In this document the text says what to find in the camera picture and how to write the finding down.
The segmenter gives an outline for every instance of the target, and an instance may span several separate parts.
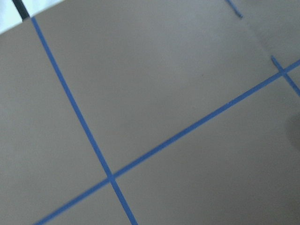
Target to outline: floor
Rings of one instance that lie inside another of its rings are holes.
[[[1,224],[300,224],[299,1],[24,4]]]

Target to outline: blue tape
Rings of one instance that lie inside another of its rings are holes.
[[[239,18],[243,18],[242,13],[239,12],[238,8],[234,5],[234,3],[231,0],[225,0],[225,1],[227,1],[227,3],[231,6],[231,8],[234,10],[235,14]]]
[[[112,176],[114,178],[117,178],[117,177],[123,175],[124,173],[126,173],[129,170],[133,169],[135,166],[139,165],[140,163],[142,163],[146,159],[150,158],[154,154],[156,154],[159,151],[161,151],[162,149],[166,148],[168,145],[172,144],[173,142],[175,142],[179,138],[183,137],[184,135],[188,134],[192,130],[194,130],[197,127],[201,126],[203,123],[211,120],[212,118],[216,117],[220,113],[224,112],[226,109],[229,109],[230,107],[234,106],[235,104],[237,104],[241,100],[245,99],[246,97],[252,95],[253,93],[255,93],[258,90],[260,90],[261,88],[263,88],[266,85],[270,84],[271,82],[275,81],[279,77],[283,76],[284,73],[287,73],[287,72],[295,69],[297,66],[300,66],[300,60],[296,61],[295,63],[293,63],[290,66],[288,66],[286,69],[284,69],[281,72],[273,75],[272,77],[270,77],[267,80],[261,82],[260,84],[258,84],[257,86],[253,87],[252,89],[250,89],[250,90],[246,91],[245,93],[241,94],[240,96],[236,97],[234,100],[228,102],[227,104],[223,105],[222,107],[218,108],[217,110],[215,110],[212,113],[208,114],[207,116],[203,117],[202,119],[200,119],[196,123],[192,124],[191,126],[187,127],[186,129],[180,131],[178,134],[176,134],[173,137],[169,138],[167,141],[161,143],[160,145],[158,145],[157,147],[155,147],[152,150],[148,151],[146,154],[144,154],[141,157],[139,157],[138,159],[134,160],[133,162],[131,162],[127,166],[125,166],[122,169],[118,170]],[[98,183],[94,187],[92,187],[89,190],[87,190],[84,193],[82,193],[80,195],[81,196],[80,199],[79,199],[79,197],[76,197],[75,199],[69,201],[67,204],[65,204],[64,206],[60,207],[56,211],[52,212],[51,214],[49,214],[48,216],[46,216],[45,218],[43,218],[42,220],[40,220],[38,223],[36,223],[34,225],[42,225],[45,222],[49,221],[50,219],[53,219],[54,217],[56,217],[59,214],[63,213],[68,208],[71,208],[72,206],[74,206],[79,201],[83,200],[84,198],[88,197],[89,195],[91,195],[95,191],[99,190],[102,186],[106,185],[107,183],[109,183],[108,179],[105,179],[105,180],[101,181],[100,183]]]
[[[280,65],[280,63],[277,61],[277,59],[274,56],[271,56],[271,59],[272,59],[272,62],[274,63],[274,65],[277,67],[278,71],[282,72],[284,69],[282,68],[282,66]],[[289,83],[289,85],[297,93],[297,95],[300,97],[300,89],[295,84],[295,82],[291,79],[291,77],[287,73],[284,73],[283,76],[284,76],[285,80]]]
[[[91,145],[94,149],[94,152],[97,155],[97,157],[98,157],[98,159],[99,159],[99,161],[100,161],[100,163],[101,163],[101,165],[102,165],[102,167],[103,167],[103,169],[104,169],[104,171],[105,171],[105,173],[106,173],[106,175],[107,175],[107,177],[108,177],[108,179],[109,179],[109,181],[110,181],[110,183],[111,183],[111,185],[112,185],[112,187],[113,187],[113,189],[114,189],[114,191],[115,191],[115,193],[116,193],[116,195],[117,195],[117,197],[118,197],[118,199],[119,199],[119,201],[120,201],[120,203],[121,203],[121,205],[124,209],[124,211],[126,212],[131,224],[136,225],[137,221],[136,221],[132,211],[130,210],[130,207],[127,204],[127,202],[126,202],[126,200],[125,200],[125,198],[124,198],[117,182],[115,181],[114,177],[112,176],[112,172],[111,172],[110,168],[108,167],[108,164],[107,164],[104,156],[102,155],[102,153],[100,151],[100,148],[98,147],[97,142],[94,139],[93,134],[91,133],[91,131],[90,131],[90,129],[89,129],[89,127],[88,127],[88,125],[87,125],[87,123],[86,123],[86,121],[85,121],[85,119],[84,119],[77,103],[75,102],[75,99],[74,99],[74,97],[71,93],[71,90],[69,89],[69,87],[68,87],[68,85],[67,85],[67,83],[66,83],[66,81],[65,81],[65,79],[64,79],[64,77],[63,77],[63,75],[62,75],[62,73],[61,73],[61,71],[60,71],[60,69],[57,65],[57,63],[56,63],[56,61],[55,61],[55,58],[53,57],[53,55],[51,53],[51,50],[50,50],[50,48],[49,48],[49,46],[48,46],[48,44],[47,44],[47,42],[44,38],[44,35],[43,35],[43,33],[42,33],[35,17],[32,17],[31,21],[32,21],[33,26],[34,26],[34,28],[37,32],[37,35],[38,35],[38,37],[39,37],[46,53],[47,53],[47,56],[48,56],[52,66],[55,70],[55,73],[56,73],[56,75],[57,75],[57,77],[58,77],[58,79],[59,79],[59,81],[60,81],[60,83],[61,83],[61,85],[62,85],[62,87],[63,87],[63,89],[64,89],[64,91],[65,91],[65,93],[66,93],[66,95],[67,95],[67,97],[68,97],[68,99],[69,99],[69,101],[70,101],[70,103],[71,103],[71,105],[72,105],[79,121],[80,121],[80,123],[81,123],[81,125],[82,125],[82,128],[84,129],[84,131],[86,133],[86,136],[88,137],[88,139],[89,139],[89,141],[90,141],[90,143],[91,143]]]

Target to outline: long blue line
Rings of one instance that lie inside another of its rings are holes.
[[[74,99],[74,97],[73,97],[73,95],[72,95],[72,93],[71,93],[71,91],[70,91],[70,89],[69,89],[69,87],[68,87],[68,85],[67,85],[67,83],[66,83],[66,81],[65,81],[65,79],[62,75],[62,73],[61,73],[61,71],[60,71],[60,68],[58,67],[58,65],[55,61],[55,58],[52,55],[52,52],[51,52],[51,50],[50,50],[50,48],[49,48],[49,46],[46,42],[46,39],[45,39],[45,37],[44,37],[44,35],[43,35],[43,33],[42,33],[38,23],[37,23],[35,17],[32,17],[31,21],[32,21],[33,26],[34,26],[34,28],[35,28],[38,36],[39,36],[39,39],[41,40],[41,43],[42,43],[42,45],[43,45],[43,47],[44,47],[44,49],[45,49],[45,51],[48,55],[48,58],[49,58],[52,66],[55,70],[55,73],[56,73],[63,89],[65,90],[65,93],[66,93],[66,95],[67,95],[67,97],[68,97],[68,99],[69,99],[69,101],[70,101],[70,103],[71,103],[71,105],[72,105],[72,107],[73,107],[73,109],[74,109],[74,111],[75,111],[75,113],[76,113],[76,115],[77,115],[84,131],[85,131],[85,133],[86,133],[86,136],[88,137],[88,139],[89,139],[89,141],[90,141],[90,143],[91,143],[91,145],[94,149],[94,152],[97,155],[97,157],[98,157],[98,159],[99,159],[99,161],[100,161],[100,163],[101,163],[101,165],[102,165],[102,167],[103,167],[103,169],[104,169],[104,171],[105,171],[105,173],[106,173],[106,175],[107,175],[107,177],[108,177],[108,179],[109,179],[109,181],[110,181],[110,183],[111,183],[111,185],[112,185],[112,187],[113,187],[113,189],[114,189],[114,191],[115,191],[115,193],[116,193],[116,195],[117,195],[117,197],[118,197],[118,199],[119,199],[119,201],[120,201],[120,203],[121,203],[121,205],[124,209],[124,211],[126,212],[131,224],[137,225],[137,221],[136,221],[129,205],[127,204],[127,202],[124,198],[124,195],[122,194],[117,182],[115,181],[115,178],[113,177],[112,172],[111,172],[110,168],[108,167],[108,164],[107,164],[103,154],[101,153],[100,148],[98,147],[97,142],[94,139],[93,134],[91,133],[91,131],[90,131],[90,129],[89,129],[89,127],[88,127],[88,125],[87,125],[87,123],[86,123],[86,121],[85,121],[85,119],[84,119],[77,103],[75,102],[75,99]]]
[[[274,56],[271,56],[271,59],[272,59],[274,65],[277,67],[278,71],[282,72],[284,69],[282,68],[280,63],[277,61],[277,59]],[[292,80],[292,78],[287,73],[284,73],[283,76],[284,76],[285,80],[290,84],[290,86],[294,89],[294,91],[297,93],[297,95],[300,97],[300,89],[295,84],[295,82]]]
[[[276,73],[275,75],[271,76],[270,78],[264,80],[263,82],[261,82],[260,84],[258,84],[257,86],[251,88],[250,90],[246,91],[245,93],[241,94],[240,96],[236,97],[234,100],[228,102],[227,104],[223,105],[222,107],[218,108],[217,110],[213,111],[212,113],[208,114],[207,116],[203,117],[202,119],[200,119],[199,121],[197,121],[196,123],[192,124],[191,126],[187,127],[186,129],[180,131],[178,134],[174,135],[173,137],[169,138],[167,141],[161,143],[160,145],[158,145],[157,147],[153,148],[152,150],[148,151],[147,153],[145,153],[144,155],[142,155],[141,157],[139,157],[138,159],[134,160],[133,162],[131,162],[130,164],[128,164],[127,166],[123,167],[122,169],[118,170],[116,173],[114,173],[112,176],[114,178],[117,178],[121,175],[123,175],[124,173],[128,172],[129,170],[131,170],[132,168],[136,167],[137,165],[139,165],[140,163],[142,163],[143,161],[145,161],[146,159],[150,158],[151,156],[153,156],[155,153],[158,153],[159,151],[161,151],[162,149],[166,148],[168,145],[172,144],[173,142],[175,142],[176,140],[178,140],[179,138],[183,137],[184,135],[188,134],[189,132],[193,131],[194,129],[196,129],[197,127],[201,126],[203,123],[213,119],[214,117],[216,117],[217,115],[219,115],[220,113],[224,112],[226,109],[229,109],[230,107],[234,106],[235,104],[237,104],[238,102],[240,102],[241,100],[247,98],[248,96],[252,95],[253,93],[257,92],[258,90],[260,90],[261,88],[265,87],[266,85],[270,84],[271,82],[275,81],[276,79],[278,79],[279,77],[283,76],[284,73],[287,73],[293,69],[295,69],[297,66],[300,66],[300,60],[296,61],[295,63],[291,64],[290,66],[288,66],[286,69],[284,69],[283,71]],[[93,192],[97,191],[98,189],[100,189],[102,186],[104,186],[105,184],[108,183],[108,179],[105,179],[103,181],[101,181],[100,183],[98,183],[97,185],[95,185],[94,187],[90,188],[89,190],[85,191],[84,193],[82,193],[80,196],[82,196],[82,198],[79,200],[83,200],[83,198],[88,197],[89,195],[91,195]],[[45,218],[43,218],[42,220],[40,220],[38,223],[34,224],[34,225],[42,225],[45,222],[49,221],[50,219],[58,216],[59,214],[63,213],[65,210],[67,210],[68,208],[71,208],[72,206],[74,206],[76,203],[78,203],[79,201],[75,201],[71,200],[69,201],[67,204],[61,206],[60,208],[58,208],[56,211],[50,213],[48,216],[46,216]]]
[[[243,18],[242,13],[240,13],[240,11],[238,10],[238,8],[234,5],[234,3],[231,0],[225,0],[225,1],[227,1],[227,3],[231,6],[231,8],[234,10],[235,14],[239,18]]]

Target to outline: concrete floor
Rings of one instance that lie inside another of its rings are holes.
[[[1,34],[1,224],[300,224],[300,67],[293,89],[271,60],[300,59],[300,2],[234,3],[242,19],[225,0],[66,0],[33,19],[117,184],[37,25]]]

